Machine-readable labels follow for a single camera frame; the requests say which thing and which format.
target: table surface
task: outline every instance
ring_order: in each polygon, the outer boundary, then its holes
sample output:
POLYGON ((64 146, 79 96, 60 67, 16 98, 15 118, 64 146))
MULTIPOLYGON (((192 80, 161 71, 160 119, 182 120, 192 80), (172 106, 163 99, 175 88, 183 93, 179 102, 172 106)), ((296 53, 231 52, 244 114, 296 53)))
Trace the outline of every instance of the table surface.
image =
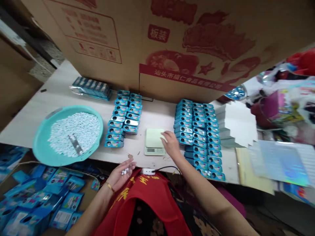
MULTIPOLYGON (((104 122, 104 132, 107 133, 107 123, 114 110, 113 94, 109 102, 83 97, 70 91, 69 86, 80 76, 69 61, 64 61, 53 73, 42 88, 30 99, 16 117, 0 133, 0 143, 32 148, 35 133, 44 118, 60 107, 86 105, 100 113, 104 122)), ((212 102, 214 108, 221 104, 212 102)), ((168 154, 165 156, 145 156, 144 141, 147 128, 162 128, 174 131, 174 113, 176 104, 159 100, 142 101, 142 115, 137 135, 126 134, 123 148, 104 147, 105 138, 100 147, 90 156, 91 159, 121 163, 131 156, 138 167, 158 169, 165 166, 176 166, 168 154)), ((227 183, 240 184, 238 164, 234 148, 222 147, 222 168, 227 183)), ((174 168, 165 168, 165 172, 174 172, 174 168)))

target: transparent plastic wrap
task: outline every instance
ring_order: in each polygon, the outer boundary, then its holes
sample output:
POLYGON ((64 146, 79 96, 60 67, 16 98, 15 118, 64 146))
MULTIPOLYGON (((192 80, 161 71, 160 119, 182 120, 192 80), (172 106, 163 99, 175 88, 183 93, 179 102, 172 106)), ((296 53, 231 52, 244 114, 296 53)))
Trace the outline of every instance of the transparent plastic wrap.
POLYGON ((108 84, 84 77, 78 77, 69 88, 75 94, 105 101, 113 93, 108 84))

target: cardboard box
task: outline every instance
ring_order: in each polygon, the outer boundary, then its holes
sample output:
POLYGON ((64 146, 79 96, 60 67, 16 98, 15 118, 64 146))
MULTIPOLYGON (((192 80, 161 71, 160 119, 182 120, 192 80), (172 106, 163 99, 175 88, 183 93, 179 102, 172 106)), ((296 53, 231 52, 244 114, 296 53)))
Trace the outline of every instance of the cardboard box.
POLYGON ((82 76, 175 103, 208 103, 315 40, 311 0, 22 1, 82 76))
MULTIPOLYGON (((20 170, 25 173, 29 173, 29 171, 37 165, 39 162, 33 161, 34 157, 30 153, 26 154, 25 157, 21 160, 21 162, 14 168, 14 170, 7 176, 7 178, 0 184, 0 201, 4 199, 3 194, 8 190, 13 188, 18 184, 18 182, 12 177, 15 172, 20 170)), ((95 197, 97 191, 91 189, 94 177, 87 175, 88 177, 85 179, 86 183, 84 187, 79 191, 80 193, 84 193, 84 197, 81 200, 81 204, 78 208, 79 211, 85 211, 89 206, 92 199, 95 197)), ((63 236, 66 234, 66 231, 59 230, 56 228, 48 228, 42 235, 57 235, 63 236)))
POLYGON ((33 61, 25 59, 0 38, 0 132, 43 85, 28 74, 33 61))

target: red printed logo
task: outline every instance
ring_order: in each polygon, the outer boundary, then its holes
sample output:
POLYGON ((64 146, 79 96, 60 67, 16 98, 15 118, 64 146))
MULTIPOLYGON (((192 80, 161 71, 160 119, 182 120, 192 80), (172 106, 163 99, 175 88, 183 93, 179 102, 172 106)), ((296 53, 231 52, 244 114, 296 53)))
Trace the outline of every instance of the red printed logo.
POLYGON ((245 38, 245 33, 235 33, 235 25, 222 24, 228 14, 218 10, 204 13, 197 24, 185 31, 183 47, 187 52, 206 53, 223 61, 242 56, 255 46, 255 40, 245 38))
POLYGON ((80 2, 83 5, 86 5, 87 7, 89 7, 90 9, 97 8, 96 0, 74 0, 74 1, 80 2))
POLYGON ((182 0, 152 0, 151 11, 156 16, 191 25, 194 22, 197 5, 182 0))
POLYGON ((207 80, 203 78, 194 77, 189 74, 182 74, 176 71, 170 71, 166 69, 154 68, 152 66, 140 64, 139 72, 142 74, 153 75, 159 78, 178 81, 185 84, 195 85, 207 89, 214 89, 223 92, 229 92, 235 86, 223 84, 217 81, 207 80))
POLYGON ((156 51, 149 55, 146 64, 159 69, 176 71, 185 75, 192 75, 199 64, 199 58, 185 55, 176 51, 156 51))
POLYGON ((148 38, 159 41, 162 43, 166 43, 168 40, 168 37, 170 36, 170 30, 156 26, 156 25, 149 25, 149 31, 148 31, 148 38))

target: blue product box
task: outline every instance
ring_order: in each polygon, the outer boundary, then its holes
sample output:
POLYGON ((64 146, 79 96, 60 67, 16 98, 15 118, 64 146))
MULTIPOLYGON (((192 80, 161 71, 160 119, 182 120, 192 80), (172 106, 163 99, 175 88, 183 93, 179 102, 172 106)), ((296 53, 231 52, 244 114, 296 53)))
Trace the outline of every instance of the blue product box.
POLYGON ((215 164, 215 165, 222 165, 221 159, 217 158, 217 157, 209 157, 208 158, 208 163, 209 164, 215 164))
POLYGON ((72 86, 73 86, 73 87, 77 87, 77 85, 79 84, 81 78, 82 78, 82 77, 80 77, 80 76, 77 77, 77 79, 72 83, 72 86))
POLYGON ((202 118, 202 117, 194 117, 193 120, 197 122, 202 122, 202 123, 207 122, 206 118, 202 118))
POLYGON ((106 140, 114 140, 114 141, 124 141, 124 136, 122 134, 107 134, 106 140))
POLYGON ((187 117, 187 118, 193 118, 193 115, 191 113, 188 112, 178 112, 178 114, 175 115, 175 119, 179 118, 179 117, 187 117))
POLYGON ((81 178, 84 176, 84 174, 78 170, 66 170, 66 171, 68 171, 70 175, 75 175, 81 178))
POLYGON ((192 133, 193 133, 193 130, 192 130, 191 128, 187 128, 187 127, 181 126, 181 127, 177 127, 177 128, 174 130, 174 133, 178 133, 178 132, 184 132, 184 133, 190 133, 190 134, 192 134, 192 133))
POLYGON ((24 171, 20 170, 18 172, 15 172, 12 177, 18 182, 22 183, 30 178, 29 175, 25 174, 24 171))
POLYGON ((207 132, 208 137, 216 138, 219 139, 220 135, 218 133, 213 133, 213 132, 207 132))
POLYGON ((142 105, 141 104, 137 104, 137 103, 130 103, 129 107, 136 108, 138 110, 142 109, 142 105))
POLYGON ((4 227, 7 225, 9 219, 14 213, 15 207, 4 206, 0 209, 0 232, 3 231, 4 227))
POLYGON ((207 103, 204 103, 204 104, 203 104, 203 107, 204 107, 204 108, 211 108, 211 109, 213 109, 213 105, 207 104, 207 103))
POLYGON ((38 164, 34 168, 32 168, 29 175, 31 176, 32 179, 39 178, 43 175, 45 169, 46 169, 45 165, 38 164))
POLYGON ((61 207, 64 209, 76 211, 79 207, 84 193, 69 192, 64 199, 61 207))
POLYGON ((118 121, 109 121, 108 122, 108 126, 109 127, 121 128, 123 126, 123 123, 122 122, 118 122, 118 121))
POLYGON ((136 126, 124 125, 123 129, 127 134, 138 134, 138 127, 136 126))
POLYGON ((70 222, 67 226, 67 232, 71 229, 71 227, 78 221, 78 219, 82 216, 83 212, 74 212, 71 216, 70 222))
POLYGON ((212 108, 205 108, 205 109, 204 109, 204 112, 205 112, 205 113, 215 113, 215 110, 212 109, 212 108))
POLYGON ((112 128, 112 127, 108 128, 108 133, 122 134, 123 136, 125 136, 126 134, 123 128, 112 128))
POLYGON ((174 124, 173 128, 176 129, 180 126, 184 126, 187 128, 191 128, 191 123, 183 122, 183 121, 178 121, 177 123, 174 124))
POLYGON ((90 91, 90 86, 92 84, 93 80, 91 79, 87 79, 86 83, 84 84, 83 88, 85 90, 85 92, 87 94, 91 94, 91 95, 94 95, 91 91, 90 91))
POLYGON ((192 111, 193 110, 191 108, 184 108, 184 107, 176 108, 175 116, 177 116, 180 112, 192 113, 192 111))
POLYGON ((128 112, 134 113, 136 115, 141 115, 141 113, 142 113, 141 110, 138 110, 138 109, 135 109, 135 108, 129 108, 128 112))
POLYGON ((118 95, 118 97, 116 98, 116 100, 118 101, 129 101, 130 97, 129 96, 120 96, 118 95))
POLYGON ((70 173, 67 170, 59 168, 47 184, 63 187, 69 177, 70 173))
POLYGON ((89 87, 91 94, 94 96, 98 96, 98 94, 95 92, 95 88, 96 88, 98 83, 99 83, 98 81, 93 80, 93 82, 91 83, 91 86, 89 87))
POLYGON ((205 118, 206 117, 206 115, 204 113, 200 113, 200 112, 194 112, 193 116, 199 117, 199 118, 205 118))
POLYGON ((209 143, 208 144, 208 149, 211 149, 211 150, 216 150, 216 151, 221 151, 221 145, 219 144, 214 144, 214 143, 209 143))
POLYGON ((117 94, 118 95, 122 95, 122 96, 129 96, 130 95, 130 91, 118 90, 117 94))
POLYGON ((213 128, 218 128, 219 125, 216 122, 207 122, 207 126, 208 127, 213 127, 213 128))
POLYGON ((211 176, 210 171, 204 170, 204 169, 200 169, 200 168, 197 168, 197 167, 195 167, 195 169, 196 169, 203 177, 210 178, 210 176, 211 176))
POLYGON ((99 92, 102 95, 102 97, 107 98, 110 92, 109 87, 105 83, 102 83, 102 84, 103 86, 99 89, 99 92))
POLYGON ((142 99, 142 96, 136 93, 131 93, 130 97, 136 98, 136 99, 142 99))
POLYGON ((223 173, 211 172, 211 179, 225 181, 225 175, 223 173))
POLYGON ((121 116, 112 116, 111 120, 112 121, 117 121, 117 122, 124 122, 125 121, 125 117, 121 117, 121 116))
POLYGON ((126 116, 128 119, 133 119, 133 120, 140 120, 140 116, 139 115, 136 115, 134 113, 127 113, 127 116, 126 116))
POLYGON ((197 134, 197 133, 194 133, 194 138, 195 138, 195 139, 198 139, 198 140, 200 140, 200 141, 203 141, 204 143, 207 142, 207 138, 206 138, 205 136, 200 135, 200 134, 197 134))
POLYGON ((187 103, 180 103, 176 105, 176 110, 180 110, 182 108, 192 109, 192 106, 187 103))
POLYGON ((185 147, 185 151, 186 152, 195 152, 195 153, 199 153, 201 155, 207 155, 208 154, 208 151, 207 149, 203 149, 201 147, 197 147, 197 146, 193 146, 193 147, 185 147))
POLYGON ((122 148, 124 146, 124 142, 121 141, 106 141, 105 147, 109 148, 122 148))
POLYGON ((196 133, 196 134, 200 134, 202 136, 206 136, 206 132, 204 130, 202 130, 202 129, 193 127, 193 130, 194 130, 194 133, 196 133))
POLYGON ((40 202, 40 208, 47 208, 51 211, 55 211, 61 204, 67 193, 68 191, 64 190, 63 195, 60 196, 49 192, 40 191, 34 196, 34 198, 38 199, 38 201, 40 202))
POLYGON ((43 188, 44 192, 49 192, 57 195, 61 195, 64 192, 64 190, 66 189, 57 185, 46 185, 43 188))
POLYGON ((190 101, 190 100, 188 100, 188 99, 183 98, 178 104, 180 104, 180 103, 192 104, 193 101, 190 101))
POLYGON ((99 186, 100 186, 100 183, 97 179, 93 180, 93 183, 92 183, 92 186, 91 186, 91 189, 95 190, 95 191, 98 191, 99 189, 99 186))
POLYGON ((210 137, 208 137, 208 143, 211 143, 211 144, 221 144, 221 141, 220 141, 220 139, 215 139, 215 138, 210 138, 210 137))
POLYGON ((15 209, 13 214, 11 215, 7 225, 4 230, 1 232, 1 236, 19 236, 22 234, 22 227, 20 221, 25 218, 29 213, 31 213, 32 209, 18 207, 15 209))
POLYGON ((216 119, 216 118, 214 118, 214 117, 210 117, 210 116, 207 116, 207 122, 218 122, 218 120, 216 119))
POLYGON ((197 121, 193 121, 193 126, 194 127, 199 127, 199 128, 205 128, 206 125, 203 122, 197 122, 197 121))
POLYGON ((203 108, 203 104, 201 104, 201 103, 193 103, 193 107, 203 108))
POLYGON ((128 125, 128 126, 138 126, 139 123, 140 121, 136 121, 136 120, 129 120, 129 119, 125 120, 125 125, 128 125))
POLYGON ((120 116, 120 117, 125 117, 126 114, 127 114, 126 111, 119 111, 119 110, 114 110, 113 111, 113 115, 120 116))
POLYGON ((176 138, 193 139, 193 135, 185 132, 175 133, 176 138))
POLYGON ((205 113, 206 117, 212 117, 212 118, 215 118, 217 115, 215 113, 209 113, 209 112, 206 112, 205 113))
POLYGON ((63 208, 57 209, 50 221, 49 226, 66 230, 73 213, 74 212, 72 210, 63 208))
POLYGON ((209 170, 212 172, 217 172, 217 173, 222 173, 222 166, 221 165, 213 165, 213 164, 209 164, 209 170))
POLYGON ((194 167, 200 168, 200 169, 204 169, 204 170, 208 170, 208 163, 206 162, 201 162, 201 161, 197 161, 195 159, 190 159, 190 158, 186 158, 186 160, 193 165, 194 167))
POLYGON ((199 112, 199 113, 204 113, 204 109, 203 108, 193 108, 194 112, 199 112))
POLYGON ((6 192, 4 196, 15 201, 21 201, 32 196, 35 192, 42 190, 45 185, 46 181, 41 178, 29 179, 6 192))
POLYGON ((48 182, 50 178, 55 174, 57 168, 54 167, 46 167, 44 173, 42 174, 42 179, 48 182))
POLYGON ((208 154, 209 156, 212 157, 222 157, 222 153, 220 151, 216 151, 216 150, 208 150, 208 154))
POLYGON ((37 208, 34 212, 28 214, 21 219, 23 235, 25 236, 40 236, 49 225, 49 213, 51 210, 47 208, 37 208))
POLYGON ((103 86, 104 86, 104 84, 102 82, 99 82, 95 86, 94 92, 95 92, 95 94, 97 94, 98 97, 103 97, 103 94, 100 91, 103 86))
POLYGON ((207 126, 206 130, 207 130, 207 132, 210 132, 210 133, 219 133, 219 129, 218 128, 214 128, 214 127, 211 127, 211 126, 207 126))
POLYGON ((128 106, 129 101, 116 100, 115 105, 117 106, 128 106))
POLYGON ((129 102, 130 103, 136 103, 136 104, 142 104, 142 100, 141 99, 136 99, 136 98, 130 98, 129 102))
POLYGON ((83 188, 85 185, 85 181, 81 178, 78 178, 76 176, 71 176, 68 181, 66 182, 66 189, 72 191, 72 192, 78 192, 83 188))
POLYGON ((195 159, 195 160, 201 161, 201 162, 208 162, 208 157, 207 156, 201 155, 201 154, 196 153, 196 152, 185 152, 184 153, 184 157, 195 159))
POLYGON ((185 139, 185 138, 177 138, 180 145, 193 145, 193 141, 191 139, 185 139))
POLYGON ((3 199, 3 200, 0 202, 0 211, 1 211, 1 209, 2 209, 3 207, 5 207, 5 206, 14 208, 14 207, 17 206, 17 204, 18 204, 18 202, 13 201, 13 200, 10 200, 10 199, 8 199, 8 198, 5 198, 5 199, 3 199))
POLYGON ((84 85, 87 82, 87 78, 81 77, 79 83, 77 84, 78 90, 82 93, 86 93, 86 91, 84 90, 84 85))
POLYGON ((36 200, 36 198, 29 197, 29 198, 25 198, 22 201, 19 201, 18 206, 32 209, 32 208, 35 208, 38 204, 39 204, 39 201, 36 200))
POLYGON ((195 146, 199 146, 201 148, 205 148, 205 149, 207 148, 207 144, 202 142, 202 141, 200 141, 200 140, 198 140, 198 139, 193 139, 193 144, 195 146))
POLYGON ((185 116, 180 116, 179 118, 177 118, 176 120, 175 120, 175 124, 177 123, 177 122, 179 122, 179 121, 183 121, 183 122, 187 122, 187 123, 192 123, 192 119, 191 118, 188 118, 188 117, 185 117, 185 116))
POLYGON ((129 108, 129 107, 125 107, 125 106, 117 105, 117 106, 115 107, 115 110, 128 112, 128 108, 129 108))

